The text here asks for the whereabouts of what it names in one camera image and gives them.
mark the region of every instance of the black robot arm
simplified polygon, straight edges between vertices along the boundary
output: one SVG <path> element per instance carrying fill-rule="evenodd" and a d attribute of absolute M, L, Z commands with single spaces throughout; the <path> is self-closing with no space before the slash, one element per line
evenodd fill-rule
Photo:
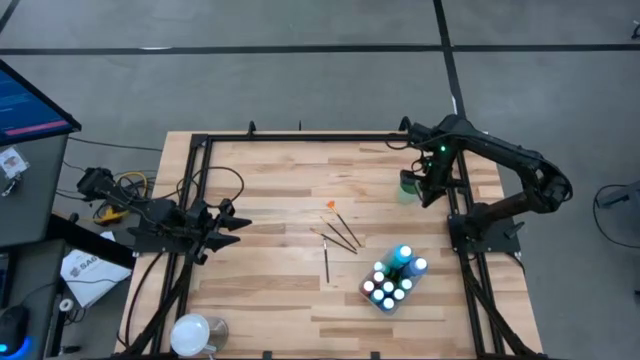
<path fill-rule="evenodd" d="M 142 226 L 129 228 L 135 236 L 171 239 L 178 248 L 198 265 L 204 264 L 206 249 L 213 252 L 240 241 L 233 235 L 222 234 L 220 229 L 233 231 L 251 224 L 251 220 L 233 217 L 235 209 L 229 199 L 215 206 L 220 213 L 214 218 L 206 202 L 196 199 L 187 210 L 181 210 L 173 200 L 146 199 L 135 191 L 120 186 L 111 172 L 104 168 L 88 168 L 77 184 L 85 201 L 105 200 L 109 205 L 140 214 Z"/>
<path fill-rule="evenodd" d="M 491 205 L 477 203 L 465 219 L 466 232 L 478 237 L 491 223 L 526 211 L 549 213 L 571 198 L 571 183 L 558 168 L 537 151 L 527 150 L 476 130 L 466 119 L 449 115 L 434 128 L 403 121 L 409 146 L 431 153 L 421 159 L 422 172 L 401 173 L 403 183 L 417 181 L 422 206 L 427 207 L 454 186 L 453 163 L 459 151 L 469 150 L 514 170 L 522 192 Z"/>

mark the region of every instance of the cable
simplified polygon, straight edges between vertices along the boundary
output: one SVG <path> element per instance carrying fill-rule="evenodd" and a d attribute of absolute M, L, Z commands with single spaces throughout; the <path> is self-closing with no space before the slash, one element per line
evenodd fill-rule
<path fill-rule="evenodd" d="M 387 147 L 389 149 L 393 149 L 393 150 L 404 150 L 404 149 L 406 149 L 406 148 L 411 146 L 410 140 L 407 140 L 407 143 L 405 145 L 397 146 L 397 147 L 396 146 L 391 146 L 391 144 L 389 144 L 389 140 L 385 140 L 384 143 L 385 143 L 385 145 L 387 145 Z"/>
<path fill-rule="evenodd" d="M 82 171 L 83 173 L 86 173 L 87 170 L 81 168 L 80 166 L 75 166 L 75 165 L 71 165 L 68 162 L 66 162 L 64 159 L 62 159 L 62 163 L 67 166 L 68 168 L 74 169 L 74 170 L 79 170 Z"/>
<path fill-rule="evenodd" d="M 66 192 L 66 193 L 69 193 L 69 194 L 80 194 L 79 192 L 77 192 L 75 190 L 67 190 L 67 189 L 60 189 L 60 188 L 57 188 L 56 191 L 62 191 L 62 192 Z"/>
<path fill-rule="evenodd" d="M 128 180 L 131 184 L 129 186 L 132 186 L 134 189 L 136 189 L 136 191 L 138 191 L 138 186 L 135 185 L 135 183 L 133 182 L 133 180 L 129 179 L 129 176 L 139 176 L 142 179 L 143 182 L 143 195 L 142 197 L 146 197 L 147 196 L 147 190 L 149 189 L 149 182 L 147 180 L 147 176 L 139 171 L 131 171 L 131 172 L 127 172 L 122 174 L 118 180 L 116 180 L 116 184 L 120 185 L 120 182 L 124 179 Z M 124 195 L 125 197 L 127 196 L 127 194 L 124 192 L 124 189 L 122 188 L 122 186 L 119 186 L 120 192 L 122 193 L 122 195 Z"/>
<path fill-rule="evenodd" d="M 227 170 L 227 171 L 230 171 L 230 172 L 234 173 L 238 177 L 238 179 L 240 180 L 240 190 L 238 190 L 238 193 L 236 193 L 236 195 L 234 195 L 231 198 L 231 202 L 234 202 L 244 192 L 244 179 L 242 178 L 242 175 L 240 175 L 240 173 L 238 173 L 237 171 L 233 170 L 232 168 L 226 167 L 226 166 L 208 166 L 208 167 L 206 167 L 204 169 L 200 169 L 200 170 L 196 171 L 196 173 L 193 174 L 193 176 L 191 178 L 193 179 L 194 177 L 196 177 L 196 175 L 200 174 L 203 170 L 207 170 L 207 171 L 209 171 L 209 170 Z M 214 205 L 207 204 L 207 207 L 218 208 L 219 206 L 217 206 L 217 205 L 214 206 Z"/>
<path fill-rule="evenodd" d="M 600 189 L 598 189 L 598 191 L 596 191 L 595 196 L 593 197 L 593 204 L 592 204 L 592 211 L 593 211 L 593 221 L 596 223 L 596 227 L 598 228 L 598 231 L 600 231 L 600 234 L 602 234 L 602 236 L 604 236 L 605 239 L 607 239 L 608 241 L 622 246 L 622 247 L 626 247 L 629 249 L 640 249 L 640 246 L 636 246 L 636 245 L 629 245 L 629 244 L 624 244 L 618 241 L 613 240 L 611 237 L 609 237 L 609 235 L 607 235 L 607 233 L 604 232 L 604 230 L 602 229 L 602 226 L 600 226 L 600 221 L 598 221 L 598 216 L 596 214 L 596 203 L 598 201 L 598 196 L 600 195 L 600 193 L 603 190 L 612 188 L 612 187 L 625 187 L 627 185 L 621 185 L 621 184 L 610 184 L 610 185 L 605 185 L 603 187 L 601 187 Z"/>
<path fill-rule="evenodd" d="M 153 269 L 153 266 L 158 262 L 158 260 L 160 260 L 160 257 L 163 255 L 163 252 L 158 253 L 158 255 L 156 255 L 155 258 L 153 258 L 153 260 L 151 261 L 151 263 L 149 264 L 149 266 L 147 267 L 147 270 L 144 271 L 144 274 L 142 274 L 142 278 L 140 279 L 140 283 L 138 284 L 138 287 L 136 288 L 136 291 L 133 293 L 133 298 L 131 299 L 131 305 L 129 305 L 129 313 L 127 314 L 127 323 L 125 325 L 124 328 L 124 346 L 125 347 L 129 347 L 131 346 L 131 342 L 129 341 L 129 330 L 131 329 L 131 317 L 133 316 L 133 308 L 136 305 L 136 300 L 138 300 L 138 295 L 140 294 L 140 290 L 142 289 L 142 284 L 144 284 L 144 281 L 147 279 L 147 276 L 149 276 L 149 273 L 151 272 L 151 269 Z"/>
<path fill-rule="evenodd" d="M 633 29 L 633 35 L 631 35 L 631 39 L 636 40 L 640 38 L 640 23 L 636 23 L 636 28 Z"/>
<path fill-rule="evenodd" d="M 508 257 L 512 258 L 515 262 L 518 263 L 518 265 L 520 265 L 520 268 L 522 268 L 522 273 L 524 275 L 527 274 L 526 270 L 524 269 L 524 264 L 522 263 L 522 261 L 516 256 L 515 253 L 505 253 L 507 254 Z"/>
<path fill-rule="evenodd" d="M 141 172 L 141 173 L 145 173 L 145 172 L 152 172 L 152 173 L 157 173 L 158 170 L 127 170 L 127 171 L 121 171 L 119 173 L 115 173 L 113 174 L 114 177 L 118 177 L 122 174 L 126 174 L 128 172 Z"/>
<path fill-rule="evenodd" d="M 65 195 L 65 194 L 59 193 L 57 190 L 56 190 L 56 195 L 58 195 L 58 196 L 62 196 L 62 197 L 64 197 L 64 198 L 71 199 L 71 200 L 84 201 L 84 198 L 79 198 L 79 197 L 75 197 L 75 196 Z"/>
<path fill-rule="evenodd" d="M 95 281 L 83 281 L 83 280 L 69 280 L 69 281 L 66 281 L 66 280 L 65 280 L 65 283 L 67 283 L 67 284 L 68 284 L 68 283 L 97 284 L 97 283 L 105 282 L 105 281 L 108 281 L 108 282 L 111 282 L 111 283 L 114 283 L 114 284 L 119 283 L 119 281 L 115 281 L 115 280 L 111 280 L 111 279 L 100 279 L 100 280 L 95 280 Z M 31 295 L 35 294 L 36 292 L 38 292 L 38 291 L 40 291 L 40 290 L 42 290 L 42 289 L 44 289 L 44 288 L 47 288 L 47 287 L 49 287 L 49 286 L 57 285 L 57 284 L 58 284 L 58 282 L 59 282 L 59 280 L 54 281 L 54 282 L 51 282 L 51 283 L 48 283 L 48 284 L 44 284 L 44 285 L 42 285 L 42 286 L 39 286 L 39 287 L 35 288 L 34 290 L 32 290 L 30 293 L 28 293 L 28 294 L 27 294 L 27 295 L 22 299 L 22 301 L 20 302 L 20 305 L 24 305 L 25 301 L 27 301 L 27 299 L 29 298 L 29 296 L 31 296 Z"/>
<path fill-rule="evenodd" d="M 162 152 L 162 149 L 150 148 L 150 147 L 144 147 L 144 146 L 129 146 L 129 145 L 109 144 L 109 143 L 103 143 L 103 142 L 99 142 L 99 141 L 78 139 L 78 138 L 74 138 L 72 136 L 69 136 L 69 139 L 71 139 L 73 141 L 83 142 L 85 144 L 109 146 L 109 147 L 114 147 L 114 148 L 119 148 L 119 149 L 133 149 L 133 150 L 146 150 L 146 151 Z"/>
<path fill-rule="evenodd" d="M 82 312 L 82 316 L 80 316 L 80 318 L 78 319 L 78 314 L 80 312 Z M 87 309 L 85 308 L 69 311 L 68 313 L 65 314 L 64 326 L 81 323 L 82 320 L 84 320 L 85 315 L 87 315 Z"/>
<path fill-rule="evenodd" d="M 120 333 L 116 331 L 116 340 L 118 340 L 118 342 L 120 343 L 120 345 L 124 346 L 125 349 L 128 349 L 129 347 L 127 346 L 127 344 L 124 343 L 124 341 L 122 341 L 122 338 L 120 338 Z"/>

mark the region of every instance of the black cable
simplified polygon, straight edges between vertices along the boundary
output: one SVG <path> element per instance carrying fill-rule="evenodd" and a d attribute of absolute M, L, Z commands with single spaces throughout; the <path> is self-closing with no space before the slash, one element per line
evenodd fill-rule
<path fill-rule="evenodd" d="M 149 273 L 151 272 L 151 269 L 153 269 L 153 266 L 158 262 L 158 260 L 160 260 L 160 257 L 163 255 L 164 253 L 158 253 L 158 255 L 156 255 L 156 257 L 151 261 L 151 263 L 149 264 L 149 266 L 147 267 L 147 270 L 144 271 L 144 274 L 142 274 L 142 278 L 140 279 L 140 283 L 138 284 L 138 287 L 136 288 L 136 291 L 133 293 L 133 298 L 131 299 L 131 304 L 129 305 L 129 313 L 127 314 L 127 322 L 124 328 L 124 340 L 125 340 L 125 347 L 129 347 L 131 346 L 131 342 L 129 341 L 129 330 L 131 328 L 131 317 L 133 316 L 133 308 L 136 305 L 136 300 L 138 300 L 138 295 L 140 294 L 140 290 L 142 289 L 142 284 L 144 284 L 144 281 L 147 279 L 147 277 L 149 276 Z"/>
<path fill-rule="evenodd" d="M 640 38 L 640 24 L 636 25 L 636 28 L 633 29 L 633 35 L 631 35 L 631 39 L 636 40 Z"/>
<path fill-rule="evenodd" d="M 86 173 L 86 172 L 87 172 L 87 170 L 85 170 L 85 169 L 81 168 L 80 166 L 75 166 L 75 165 L 71 165 L 71 164 L 69 164 L 69 163 L 68 163 L 68 162 L 66 162 L 64 159 L 62 160 L 62 163 L 63 163 L 66 167 L 68 167 L 68 168 L 71 168 L 71 169 L 74 169 L 74 170 L 79 170 L 79 171 L 82 171 L 83 173 Z"/>
<path fill-rule="evenodd" d="M 385 140 L 384 143 L 389 149 L 393 150 L 404 150 L 411 146 L 410 140 L 407 140 L 407 143 L 403 146 L 391 146 L 391 144 L 389 144 L 389 140 Z"/>
<path fill-rule="evenodd" d="M 66 281 L 66 280 L 65 280 L 65 283 L 67 283 L 67 284 L 68 284 L 68 283 L 97 284 L 97 283 L 99 283 L 99 282 L 105 282 L 105 281 L 112 282 L 112 283 L 114 283 L 114 284 L 119 283 L 119 281 L 115 281 L 115 280 L 111 280 L 111 279 L 100 279 L 100 280 L 95 280 L 95 281 L 83 281 L 83 280 L 68 280 L 68 281 Z M 44 289 L 44 288 L 47 288 L 47 287 L 49 287 L 49 286 L 57 285 L 57 284 L 58 284 L 58 282 L 59 282 L 59 280 L 58 280 L 58 281 L 51 282 L 51 283 L 48 283 L 48 284 L 44 284 L 44 285 L 42 285 L 42 286 L 39 286 L 39 287 L 35 288 L 34 290 L 32 290 L 30 293 L 28 293 L 28 294 L 27 294 L 27 295 L 22 299 L 22 301 L 20 302 L 20 304 L 21 304 L 21 305 L 24 305 L 24 302 L 25 302 L 25 301 L 27 301 L 27 299 L 29 298 L 29 296 L 31 296 L 31 295 L 35 294 L 36 292 L 38 292 L 38 291 L 40 291 L 40 290 L 42 290 L 42 289 Z"/>
<path fill-rule="evenodd" d="M 62 197 L 64 197 L 64 198 L 71 199 L 71 200 L 80 200 L 80 201 L 84 201 L 84 198 L 79 198 L 79 197 L 75 197 L 75 196 L 65 195 L 65 194 L 59 193 L 58 191 L 56 191 L 56 195 L 58 195 L 58 196 L 62 196 Z"/>
<path fill-rule="evenodd" d="M 75 190 L 67 190 L 67 189 L 60 189 L 60 188 L 57 188 L 56 191 L 62 191 L 62 192 L 66 192 L 68 194 L 80 194 L 79 192 L 77 192 Z"/>
<path fill-rule="evenodd" d="M 122 182 L 122 180 L 127 180 L 129 182 L 129 185 L 127 185 L 126 187 L 123 187 L 120 184 Z M 126 197 L 129 202 L 133 202 L 136 199 L 133 197 L 133 195 L 129 196 L 125 190 L 129 190 L 129 189 L 136 190 L 136 193 L 138 194 L 138 196 L 140 196 L 140 191 L 138 191 L 138 188 L 136 187 L 135 182 L 133 180 L 131 180 L 128 176 L 120 177 L 116 181 L 116 185 L 118 185 L 118 189 L 120 190 L 120 193 L 122 194 L 122 196 Z"/>
<path fill-rule="evenodd" d="M 153 186 L 155 186 L 155 181 L 154 181 L 155 179 L 156 178 L 154 176 L 147 178 L 147 190 L 145 191 L 143 196 L 147 196 L 147 194 L 149 193 L 150 189 Z M 139 190 L 140 190 L 140 187 L 142 187 L 143 185 L 144 185 L 144 179 L 141 179 L 141 180 L 138 180 L 138 181 L 134 182 L 131 185 L 125 186 L 125 190 L 130 190 L 132 188 L 135 188 L 136 191 L 138 191 L 138 194 L 140 195 Z M 107 207 L 109 207 L 109 203 L 107 201 L 104 201 L 102 204 L 100 204 L 100 206 L 98 206 L 96 211 L 94 211 L 92 218 L 93 219 L 98 219 L 98 218 L 102 217 L 102 211 L 105 210 Z"/>
<path fill-rule="evenodd" d="M 82 312 L 82 316 L 78 319 L 78 314 Z M 79 324 L 84 320 L 85 315 L 87 314 L 87 309 L 81 308 L 77 310 L 71 310 L 65 314 L 65 322 L 64 326 L 69 326 L 72 324 Z"/>
<path fill-rule="evenodd" d="M 596 227 L 598 227 L 598 231 L 600 231 L 600 234 L 602 234 L 602 236 L 605 237 L 605 239 L 609 240 L 610 242 L 619 245 L 619 246 L 623 246 L 629 249 L 640 249 L 640 246 L 637 245 L 629 245 L 629 244 L 624 244 L 618 241 L 613 240 L 611 237 L 609 237 L 609 235 L 607 235 L 607 233 L 604 232 L 604 230 L 602 229 L 602 226 L 600 226 L 600 221 L 598 221 L 598 216 L 596 214 L 596 204 L 598 201 L 598 196 L 600 195 L 600 193 L 603 190 L 612 188 L 612 187 L 625 187 L 627 185 L 621 185 L 621 184 L 610 184 L 610 185 L 605 185 L 603 187 L 601 187 L 600 189 L 598 189 L 598 191 L 596 191 L 595 196 L 593 197 L 593 204 L 592 204 L 592 211 L 593 211 L 593 221 L 596 223 Z"/>
<path fill-rule="evenodd" d="M 125 344 L 124 341 L 122 341 L 122 338 L 120 337 L 120 333 L 119 332 L 116 332 L 116 340 L 118 340 L 120 345 L 124 346 L 125 349 L 129 348 L 127 346 L 127 344 Z"/>
<path fill-rule="evenodd" d="M 99 141 L 78 139 L 78 138 L 74 138 L 74 137 L 71 137 L 71 136 L 69 136 L 69 139 L 71 139 L 73 141 L 83 142 L 83 143 L 86 143 L 86 144 L 109 146 L 109 147 L 120 148 L 120 149 L 133 149 L 133 150 L 146 150 L 146 151 L 162 152 L 162 149 L 150 148 L 150 147 L 144 147 L 144 146 L 129 146 L 129 145 L 109 144 L 109 143 L 103 143 L 103 142 L 99 142 Z"/>
<path fill-rule="evenodd" d="M 196 173 L 193 174 L 192 179 L 194 177 L 196 177 L 196 175 L 200 174 L 203 170 L 207 170 L 207 171 L 209 171 L 209 170 L 227 170 L 227 171 L 230 171 L 230 172 L 234 173 L 238 177 L 238 179 L 240 180 L 240 190 L 238 190 L 238 193 L 236 193 L 231 198 L 231 202 L 234 202 L 244 192 L 244 179 L 242 178 L 242 175 L 240 175 L 240 173 L 238 173 L 237 171 L 233 170 L 232 168 L 226 167 L 226 166 L 208 166 L 208 167 L 206 167 L 204 169 L 200 169 L 200 170 L 196 171 Z M 214 206 L 214 205 L 209 205 L 209 204 L 207 204 L 207 206 L 210 207 L 210 208 L 218 208 L 219 207 L 217 205 Z"/>
<path fill-rule="evenodd" d="M 512 258 L 515 262 L 518 263 L 518 265 L 520 265 L 520 268 L 522 268 L 522 273 L 523 274 L 527 274 L 526 270 L 524 269 L 524 264 L 522 263 L 522 261 L 520 261 L 520 259 L 516 256 L 515 253 L 505 253 L 507 254 L 508 257 Z"/>
<path fill-rule="evenodd" d="M 194 176 L 191 176 L 191 177 L 190 177 L 190 180 L 191 180 L 191 182 L 192 182 L 193 184 L 195 184 L 195 185 L 196 185 L 196 189 L 199 189 L 200 185 L 199 185 L 195 180 L 193 180 L 193 178 L 194 178 L 194 177 L 195 177 L 195 175 L 194 175 Z M 170 196 L 173 196 L 173 195 L 175 195 L 175 194 L 178 194 L 178 202 L 179 202 L 179 201 L 180 201 L 180 197 L 182 196 L 182 194 L 180 194 L 180 191 L 184 189 L 184 186 L 180 187 L 180 184 L 182 184 L 183 182 L 184 182 L 184 178 L 180 179 L 180 180 L 176 183 L 176 191 L 174 191 L 174 192 L 170 192 L 170 193 L 168 193 L 168 194 L 165 194 L 165 195 L 162 195 L 162 196 L 159 196 L 159 197 L 153 198 L 153 199 L 139 199 L 139 200 L 134 200 L 134 201 L 135 201 L 135 202 L 149 202 L 149 201 L 152 201 L 152 200 L 166 199 L 166 198 L 168 198 L 168 197 L 170 197 Z"/>

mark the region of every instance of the wooden table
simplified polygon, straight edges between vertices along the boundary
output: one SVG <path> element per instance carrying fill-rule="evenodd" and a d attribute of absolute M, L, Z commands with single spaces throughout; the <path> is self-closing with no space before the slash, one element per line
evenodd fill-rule
<path fill-rule="evenodd" d="M 182 178 L 191 134 L 168 134 L 154 196 L 174 191 Z M 371 351 L 380 351 L 383 358 L 475 358 L 460 265 L 445 224 L 448 202 L 442 198 L 427 209 L 417 201 L 397 202 L 399 171 L 417 156 L 413 149 L 394 151 L 384 143 L 214 145 L 211 165 L 232 167 L 246 182 L 234 203 L 236 216 L 253 220 L 234 233 L 241 242 L 210 254 L 193 272 L 187 312 L 222 317 L 230 328 L 219 357 L 259 358 L 271 350 L 276 358 L 368 358 Z M 470 153 L 466 159 L 475 200 L 502 198 L 495 163 Z M 238 187 L 233 174 L 213 170 L 206 200 L 217 203 Z M 327 208 L 329 200 L 336 201 L 364 248 L 354 255 L 331 244 L 327 284 L 322 240 L 309 227 L 330 234 L 320 219 L 324 216 L 344 230 Z M 373 262 L 397 244 L 410 245 L 425 257 L 429 273 L 389 317 L 368 304 L 357 286 Z M 153 257 L 138 259 L 126 309 Z M 505 255 L 489 254 L 487 260 L 499 310 L 525 344 L 542 351 L 522 270 Z M 166 257 L 143 285 L 132 337 L 157 308 L 165 264 Z M 484 311 L 481 317 L 491 351 Z M 173 320 L 170 314 L 164 350 Z"/>

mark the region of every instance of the monitor screen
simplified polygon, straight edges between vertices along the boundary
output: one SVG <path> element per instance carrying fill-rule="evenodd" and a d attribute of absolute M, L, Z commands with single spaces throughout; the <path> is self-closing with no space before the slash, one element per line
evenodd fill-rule
<path fill-rule="evenodd" d="M 8 65 L 0 66 L 0 146 L 70 133 L 76 125 Z"/>

